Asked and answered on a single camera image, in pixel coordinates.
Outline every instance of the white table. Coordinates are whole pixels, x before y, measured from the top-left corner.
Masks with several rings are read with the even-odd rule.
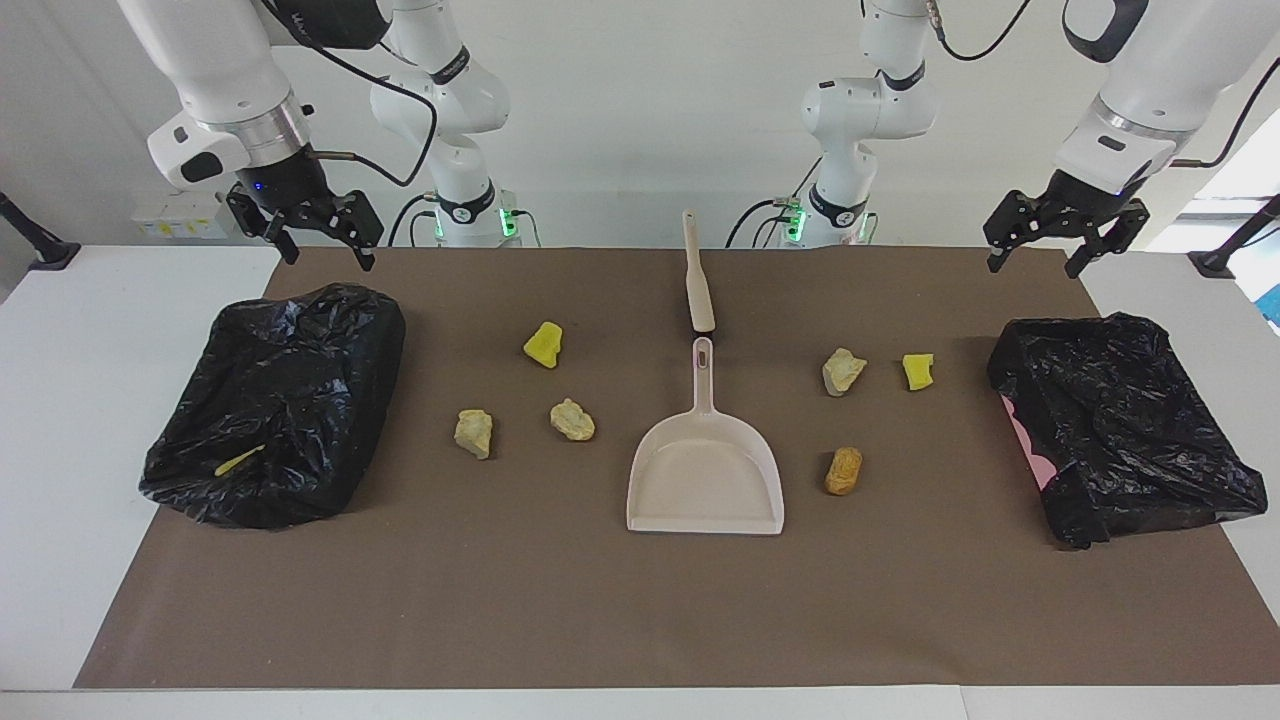
[[[86,247],[0,305],[0,717],[1274,717],[1253,688],[78,692],[70,685],[155,506],[141,457],[224,305],[261,296],[265,247]],[[1016,263],[1006,272],[1016,272]],[[1239,290],[1181,256],[1084,274],[1102,314],[1161,323],[1247,462],[1280,478],[1280,338]],[[101,478],[115,478],[110,483]],[[1226,525],[1280,616],[1280,516]]]

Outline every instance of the green led light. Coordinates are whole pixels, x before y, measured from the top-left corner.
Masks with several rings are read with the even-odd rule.
[[[800,241],[804,236],[804,223],[806,219],[809,219],[809,213],[805,213],[803,209],[796,210],[796,214],[791,217],[791,228],[787,231],[791,240]]]
[[[516,234],[516,222],[511,217],[511,213],[504,208],[499,208],[498,215],[502,218],[502,234],[507,237]]]

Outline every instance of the beige rock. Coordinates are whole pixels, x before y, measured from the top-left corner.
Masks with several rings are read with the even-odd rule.
[[[453,429],[453,442],[475,455],[479,460],[489,457],[489,442],[493,439],[493,416],[484,410],[463,410],[458,413],[458,427]]]
[[[867,360],[854,357],[852,352],[837,347],[822,365],[822,384],[827,386],[827,395],[840,397],[849,392],[849,387],[865,366]]]
[[[552,427],[563,433],[568,439],[581,442],[595,436],[595,420],[582,410],[582,406],[570,398],[564,398],[556,407],[552,407]]]

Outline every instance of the black stand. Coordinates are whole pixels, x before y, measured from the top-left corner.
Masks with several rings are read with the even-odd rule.
[[[3,192],[0,192],[0,217],[9,220],[9,224],[36,249],[36,261],[28,266],[31,270],[61,270],[79,252],[78,242],[63,242],[56,234],[28,218]]]
[[[1190,258],[1192,265],[1196,265],[1199,274],[1206,278],[1235,279],[1231,270],[1226,269],[1226,263],[1236,250],[1248,245],[1256,234],[1275,222],[1276,217],[1280,217],[1280,195],[1271,197],[1261,210],[1240,225],[1240,229],[1231,233],[1231,237],[1226,238],[1226,242],[1217,250],[1188,252],[1187,256]]]

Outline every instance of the brush handle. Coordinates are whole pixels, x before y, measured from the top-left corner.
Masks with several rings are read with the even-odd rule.
[[[716,310],[712,309],[712,291],[707,287],[701,258],[698,254],[698,218],[692,210],[685,210],[685,292],[689,295],[689,316],[694,322],[694,332],[710,334],[716,329]]]

